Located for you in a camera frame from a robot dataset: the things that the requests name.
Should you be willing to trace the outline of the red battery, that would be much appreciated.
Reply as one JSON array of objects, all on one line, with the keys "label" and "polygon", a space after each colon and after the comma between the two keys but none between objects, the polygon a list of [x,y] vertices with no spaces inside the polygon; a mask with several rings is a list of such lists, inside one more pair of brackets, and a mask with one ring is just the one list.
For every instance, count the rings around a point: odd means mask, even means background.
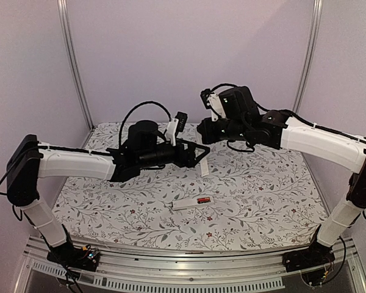
[{"label": "red battery", "polygon": [[197,202],[198,201],[206,201],[206,200],[211,201],[210,197],[205,197],[205,198],[199,198],[199,199],[197,199]]}]

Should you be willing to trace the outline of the white remote control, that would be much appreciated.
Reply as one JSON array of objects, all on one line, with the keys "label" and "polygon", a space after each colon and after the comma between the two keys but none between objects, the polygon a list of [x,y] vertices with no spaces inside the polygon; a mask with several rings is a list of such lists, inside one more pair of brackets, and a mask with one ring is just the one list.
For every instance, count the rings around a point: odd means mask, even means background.
[{"label": "white remote control", "polygon": [[199,199],[199,198],[205,198],[205,197],[187,198],[187,199],[173,201],[172,202],[172,210],[173,211],[180,211],[180,210],[184,210],[184,209],[201,208],[201,207],[204,207],[206,205],[210,205],[210,204],[214,203],[213,198],[210,197],[211,203],[198,204],[197,199]]}]

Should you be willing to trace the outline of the white remote battery cover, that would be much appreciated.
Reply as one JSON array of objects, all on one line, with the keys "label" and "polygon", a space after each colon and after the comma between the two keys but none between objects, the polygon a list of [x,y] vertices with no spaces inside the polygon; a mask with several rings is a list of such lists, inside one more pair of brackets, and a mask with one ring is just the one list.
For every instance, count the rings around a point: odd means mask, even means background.
[{"label": "white remote battery cover", "polygon": [[201,167],[201,176],[205,177],[209,174],[209,167],[208,167],[208,163],[205,159],[203,159],[200,162],[200,167]]}]

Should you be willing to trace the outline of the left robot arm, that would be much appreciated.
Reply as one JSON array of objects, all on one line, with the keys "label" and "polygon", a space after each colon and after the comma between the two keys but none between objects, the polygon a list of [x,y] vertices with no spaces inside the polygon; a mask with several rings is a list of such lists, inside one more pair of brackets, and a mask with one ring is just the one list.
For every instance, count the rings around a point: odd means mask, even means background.
[{"label": "left robot arm", "polygon": [[46,203],[37,183],[47,177],[84,177],[123,183],[142,170],[174,164],[180,168],[197,166],[210,152],[209,147],[179,139],[184,125],[177,119],[159,131],[156,122],[139,121],[129,127],[126,141],[105,151],[53,146],[27,135],[10,158],[5,179],[9,202],[19,207],[44,237],[55,255],[66,265],[79,256],[70,237]]}]

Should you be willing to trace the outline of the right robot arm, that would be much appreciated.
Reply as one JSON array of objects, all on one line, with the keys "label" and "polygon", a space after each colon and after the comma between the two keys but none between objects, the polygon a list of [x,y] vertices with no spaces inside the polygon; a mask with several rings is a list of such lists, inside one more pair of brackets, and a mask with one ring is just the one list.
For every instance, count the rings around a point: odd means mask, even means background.
[{"label": "right robot arm", "polygon": [[247,86],[224,84],[225,90],[204,89],[201,100],[211,110],[197,127],[202,143],[243,141],[252,153],[256,145],[298,151],[345,167],[352,172],[349,189],[316,230],[303,253],[308,266],[325,259],[327,248],[366,210],[366,136],[353,136],[308,122],[296,113],[259,106]]}]

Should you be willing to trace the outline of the floral patterned table mat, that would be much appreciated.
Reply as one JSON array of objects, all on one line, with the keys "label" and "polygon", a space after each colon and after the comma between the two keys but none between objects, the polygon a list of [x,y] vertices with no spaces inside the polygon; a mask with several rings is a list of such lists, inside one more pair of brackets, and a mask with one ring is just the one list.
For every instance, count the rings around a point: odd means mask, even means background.
[{"label": "floral patterned table mat", "polygon": [[70,234],[173,250],[256,250],[308,244],[327,216],[297,152],[211,146],[200,167],[143,171],[125,183],[69,178],[53,207]]}]

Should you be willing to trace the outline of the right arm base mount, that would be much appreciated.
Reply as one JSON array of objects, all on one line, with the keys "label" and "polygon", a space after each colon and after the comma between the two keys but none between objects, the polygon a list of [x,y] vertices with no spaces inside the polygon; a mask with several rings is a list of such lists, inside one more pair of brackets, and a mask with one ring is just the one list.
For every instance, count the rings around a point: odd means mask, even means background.
[{"label": "right arm base mount", "polygon": [[282,265],[287,272],[329,264],[334,260],[332,247],[319,244],[317,240],[312,241],[307,248],[293,250],[282,255]]}]

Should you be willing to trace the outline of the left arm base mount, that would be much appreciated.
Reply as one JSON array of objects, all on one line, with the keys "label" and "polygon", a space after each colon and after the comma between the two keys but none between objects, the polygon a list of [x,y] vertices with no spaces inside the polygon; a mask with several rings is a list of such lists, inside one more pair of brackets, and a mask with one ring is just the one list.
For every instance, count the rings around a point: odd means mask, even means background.
[{"label": "left arm base mount", "polygon": [[50,247],[46,258],[48,261],[60,264],[64,268],[75,268],[95,272],[99,265],[100,251],[86,245],[82,248],[75,247],[71,240]]}]

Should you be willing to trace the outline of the right aluminium corner post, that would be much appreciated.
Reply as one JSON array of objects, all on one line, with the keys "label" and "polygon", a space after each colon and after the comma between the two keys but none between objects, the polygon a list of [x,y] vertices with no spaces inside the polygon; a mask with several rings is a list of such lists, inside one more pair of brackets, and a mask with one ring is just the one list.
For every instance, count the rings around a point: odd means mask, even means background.
[{"label": "right aluminium corner post", "polygon": [[292,110],[296,113],[298,113],[301,109],[304,94],[307,89],[310,69],[312,67],[312,62],[314,60],[315,49],[320,31],[322,11],[323,11],[323,0],[314,0],[312,7],[312,18],[310,22],[310,28],[307,39],[306,53],[304,56],[303,67],[301,70],[301,75],[292,108]]}]

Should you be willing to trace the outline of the aluminium corner post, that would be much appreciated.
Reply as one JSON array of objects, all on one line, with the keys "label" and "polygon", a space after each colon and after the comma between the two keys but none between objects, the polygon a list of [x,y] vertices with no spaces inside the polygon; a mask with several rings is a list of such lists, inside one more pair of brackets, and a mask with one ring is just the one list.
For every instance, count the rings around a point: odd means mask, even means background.
[{"label": "aluminium corner post", "polygon": [[292,110],[296,113],[298,113],[301,109],[304,94],[307,89],[310,69],[312,67],[312,62],[314,60],[315,49],[320,31],[322,11],[323,11],[323,0],[314,0],[312,7],[312,18],[310,22],[310,28],[307,39],[306,53],[304,56],[303,67],[301,70],[301,75],[292,108]]},{"label": "aluminium corner post", "polygon": [[86,97],[84,86],[82,83],[79,65],[77,62],[73,37],[72,37],[72,33],[71,33],[67,1],[58,0],[57,6],[58,6],[60,25],[62,28],[62,35],[63,35],[64,45],[65,45],[65,49],[66,49],[66,54],[68,57],[70,71],[71,71],[71,74],[73,77],[74,88],[75,88],[75,91],[77,94],[77,98],[79,100],[80,109],[82,111],[82,115],[84,117],[87,128],[89,130],[92,130],[95,126],[94,126],[94,122],[93,122],[93,119],[91,116],[90,108],[88,105],[87,97]]}]

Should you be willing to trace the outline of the left aluminium corner post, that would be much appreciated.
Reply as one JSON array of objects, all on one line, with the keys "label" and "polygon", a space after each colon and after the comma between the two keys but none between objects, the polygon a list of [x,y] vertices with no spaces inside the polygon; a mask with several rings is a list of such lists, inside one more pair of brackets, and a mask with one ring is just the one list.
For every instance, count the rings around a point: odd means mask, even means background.
[{"label": "left aluminium corner post", "polygon": [[77,98],[79,100],[80,109],[82,111],[82,115],[84,117],[87,128],[89,130],[92,130],[95,126],[94,126],[94,122],[93,122],[93,119],[91,116],[90,108],[88,105],[87,97],[86,97],[84,86],[82,83],[79,65],[77,62],[73,37],[72,37],[72,33],[71,33],[67,1],[58,0],[57,6],[58,6],[60,25],[62,28],[62,35],[63,35],[64,45],[65,45],[65,49],[66,49],[66,54],[68,57],[70,71],[71,71],[71,74],[73,77],[74,88],[75,88],[75,91],[77,94]]}]

